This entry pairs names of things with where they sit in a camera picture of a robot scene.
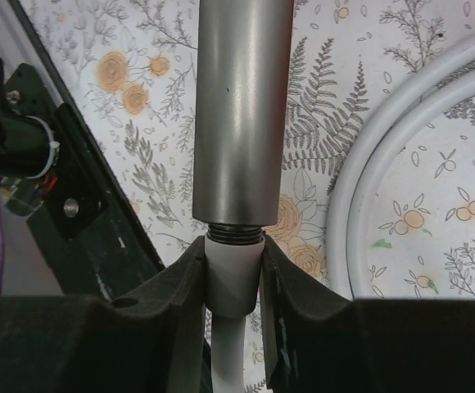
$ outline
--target black metal plate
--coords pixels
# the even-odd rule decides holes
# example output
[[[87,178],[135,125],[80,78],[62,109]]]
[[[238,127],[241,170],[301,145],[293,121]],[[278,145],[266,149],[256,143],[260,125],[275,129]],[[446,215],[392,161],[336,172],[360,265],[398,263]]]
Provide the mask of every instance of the black metal plate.
[[[43,81],[31,65],[20,65],[7,81],[5,89],[7,92],[17,91],[20,94],[20,100],[14,105],[14,109],[22,115],[36,116],[48,122],[61,144],[56,165],[51,171],[52,177],[57,177],[58,180],[47,195],[45,204],[59,233],[65,239],[71,239],[106,209],[106,200],[69,136],[84,131],[73,120],[73,116],[57,115],[61,110],[56,109]],[[74,201],[79,208],[70,217],[64,210],[67,201]]]
[[[96,179],[108,207],[82,233],[71,242],[58,236],[48,210],[41,208],[29,218],[29,227],[50,265],[64,293],[94,293],[108,300],[122,296],[138,287],[165,266],[156,249],[139,223],[129,200],[117,183],[108,163],[100,152],[79,109],[57,72],[35,28],[18,0],[8,0],[25,29],[30,42],[57,87],[65,106],[74,116],[82,134],[72,133]],[[211,389],[210,347],[205,341],[200,392]]]

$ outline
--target white pvc pipe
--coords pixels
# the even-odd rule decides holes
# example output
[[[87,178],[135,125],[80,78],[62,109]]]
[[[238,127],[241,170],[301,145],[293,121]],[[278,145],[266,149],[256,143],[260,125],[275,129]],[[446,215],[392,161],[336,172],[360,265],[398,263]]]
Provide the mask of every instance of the white pvc pipe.
[[[214,393],[243,393],[245,317],[256,307],[265,240],[230,246],[205,235],[206,307],[212,311]]]
[[[245,318],[212,314],[212,390],[214,393],[243,393]]]
[[[475,60],[475,35],[427,63],[407,79],[369,118],[342,166],[327,218],[327,261],[330,287],[352,298],[346,257],[346,231],[355,188],[373,150],[402,113],[447,75]]]
[[[366,255],[367,229],[375,195],[387,169],[403,146],[426,123],[474,95],[475,71],[448,84],[416,106],[392,128],[370,158],[355,190],[346,237],[348,273],[354,297],[373,296]]]

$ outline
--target silver metal tube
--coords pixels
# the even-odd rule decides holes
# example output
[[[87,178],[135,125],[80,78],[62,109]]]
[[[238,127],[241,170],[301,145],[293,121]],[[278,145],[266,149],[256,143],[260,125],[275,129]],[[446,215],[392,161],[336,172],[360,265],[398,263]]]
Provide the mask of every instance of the silver metal tube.
[[[278,219],[294,0],[201,0],[193,216]]]

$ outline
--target red wire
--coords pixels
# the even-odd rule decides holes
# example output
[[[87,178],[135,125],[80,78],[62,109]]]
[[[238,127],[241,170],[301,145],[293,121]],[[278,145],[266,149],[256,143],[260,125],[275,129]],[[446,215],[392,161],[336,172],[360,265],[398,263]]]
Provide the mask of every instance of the red wire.
[[[46,183],[48,183],[48,180],[50,179],[50,175],[49,174],[45,174],[44,175],[44,181],[41,183],[42,186],[44,186]]]
[[[45,190],[45,192],[43,194],[41,194],[41,196],[39,197],[39,199],[43,199],[46,195],[48,195],[48,193],[54,188],[54,186],[56,185],[57,183],[57,180],[59,178],[55,178],[52,180],[52,182],[50,183],[50,185],[47,187],[47,189]]]

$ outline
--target green paint mark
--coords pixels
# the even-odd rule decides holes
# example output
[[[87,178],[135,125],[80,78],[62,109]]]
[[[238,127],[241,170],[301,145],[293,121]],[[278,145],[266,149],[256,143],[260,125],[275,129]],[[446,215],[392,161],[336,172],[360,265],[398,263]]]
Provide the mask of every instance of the green paint mark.
[[[375,242],[371,247],[392,248],[392,244],[385,242],[385,239],[380,239]]]
[[[439,295],[440,292],[437,291],[436,284],[434,284],[434,281],[431,280],[430,278],[428,279],[428,287],[431,288],[437,295]]]

